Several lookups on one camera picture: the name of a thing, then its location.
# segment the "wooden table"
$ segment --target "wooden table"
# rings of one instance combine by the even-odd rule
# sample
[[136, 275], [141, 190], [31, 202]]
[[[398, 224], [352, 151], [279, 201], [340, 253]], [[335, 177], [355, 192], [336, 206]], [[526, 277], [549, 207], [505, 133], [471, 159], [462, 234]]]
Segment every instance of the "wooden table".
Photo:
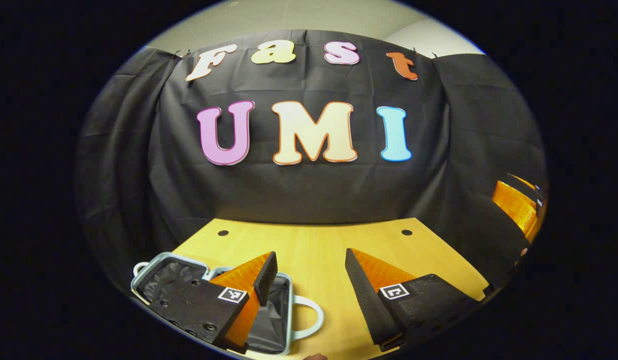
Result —
[[[219, 235], [222, 230], [229, 233]], [[410, 230], [404, 235], [402, 230]], [[257, 360], [302, 360], [321, 353], [329, 360], [362, 360], [381, 354], [374, 345], [345, 270], [347, 248], [355, 248], [415, 277], [435, 273], [480, 301], [487, 281], [462, 256], [418, 219], [359, 225], [280, 225], [213, 219], [173, 252], [200, 260], [211, 269], [236, 267], [275, 251], [278, 271], [291, 276], [293, 292], [323, 309], [322, 328], [294, 341], [284, 357], [247, 351]], [[306, 306], [293, 308], [292, 329], [316, 321]]]

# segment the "black backdrop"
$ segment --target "black backdrop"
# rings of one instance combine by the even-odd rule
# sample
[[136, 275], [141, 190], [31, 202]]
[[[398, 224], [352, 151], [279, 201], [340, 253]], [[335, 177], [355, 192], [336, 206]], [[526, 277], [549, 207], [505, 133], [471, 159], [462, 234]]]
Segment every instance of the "black backdrop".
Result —
[[[293, 41], [296, 59], [266, 65], [249, 60], [259, 44], [275, 39]], [[331, 41], [355, 44], [361, 62], [327, 63], [324, 47]], [[240, 45], [209, 75], [184, 80], [199, 54], [227, 44]], [[418, 80], [399, 75], [389, 52], [414, 59]], [[200, 151], [196, 114], [236, 101], [256, 104], [249, 113], [249, 153], [238, 164], [218, 166]], [[299, 101], [314, 119], [330, 101], [351, 104], [357, 159], [334, 163], [305, 157], [293, 166], [275, 164], [271, 157], [279, 149], [280, 126], [271, 106], [279, 101]], [[407, 112], [411, 159], [380, 157], [385, 130], [376, 109], [381, 106]], [[227, 118], [217, 121], [223, 148], [233, 144], [234, 121]], [[491, 199], [507, 173], [547, 196], [535, 119], [489, 57], [429, 59], [379, 39], [297, 29], [245, 34], [183, 59], [154, 48], [137, 52], [86, 116], [75, 188], [87, 241], [129, 297], [129, 269], [172, 251], [213, 218], [360, 224], [415, 217], [498, 288], [529, 245]]]
[[[7, 299], [15, 317], [0, 322], [0, 358], [211, 356], [141, 313], [111, 285], [87, 247], [71, 194], [78, 132], [103, 84], [141, 44], [200, 5], [9, 6], [0, 8], [0, 50], [9, 50], [0, 60], [16, 66], [0, 71], [9, 75], [0, 84], [4, 114], [12, 119], [0, 123], [0, 134], [17, 141], [0, 147], [8, 190], [0, 191], [7, 215], [0, 225], [14, 249], [0, 256], [0, 275], [14, 281], [0, 304]], [[618, 281], [608, 281], [618, 279], [618, 270], [601, 266], [610, 262], [603, 255], [616, 252], [610, 241], [616, 218], [604, 207], [585, 205], [587, 197], [616, 194], [601, 185], [617, 171], [610, 165], [618, 154], [618, 2], [418, 6], [483, 48], [530, 103], [546, 144], [554, 210], [508, 287], [414, 354], [618, 358], [618, 312], [609, 307], [609, 300], [618, 302]], [[605, 21], [590, 25], [592, 14]], [[567, 36], [571, 22], [581, 26], [570, 27]], [[587, 71], [592, 68], [599, 71]], [[583, 88], [587, 96], [578, 94]], [[594, 210], [583, 214], [583, 207]]]

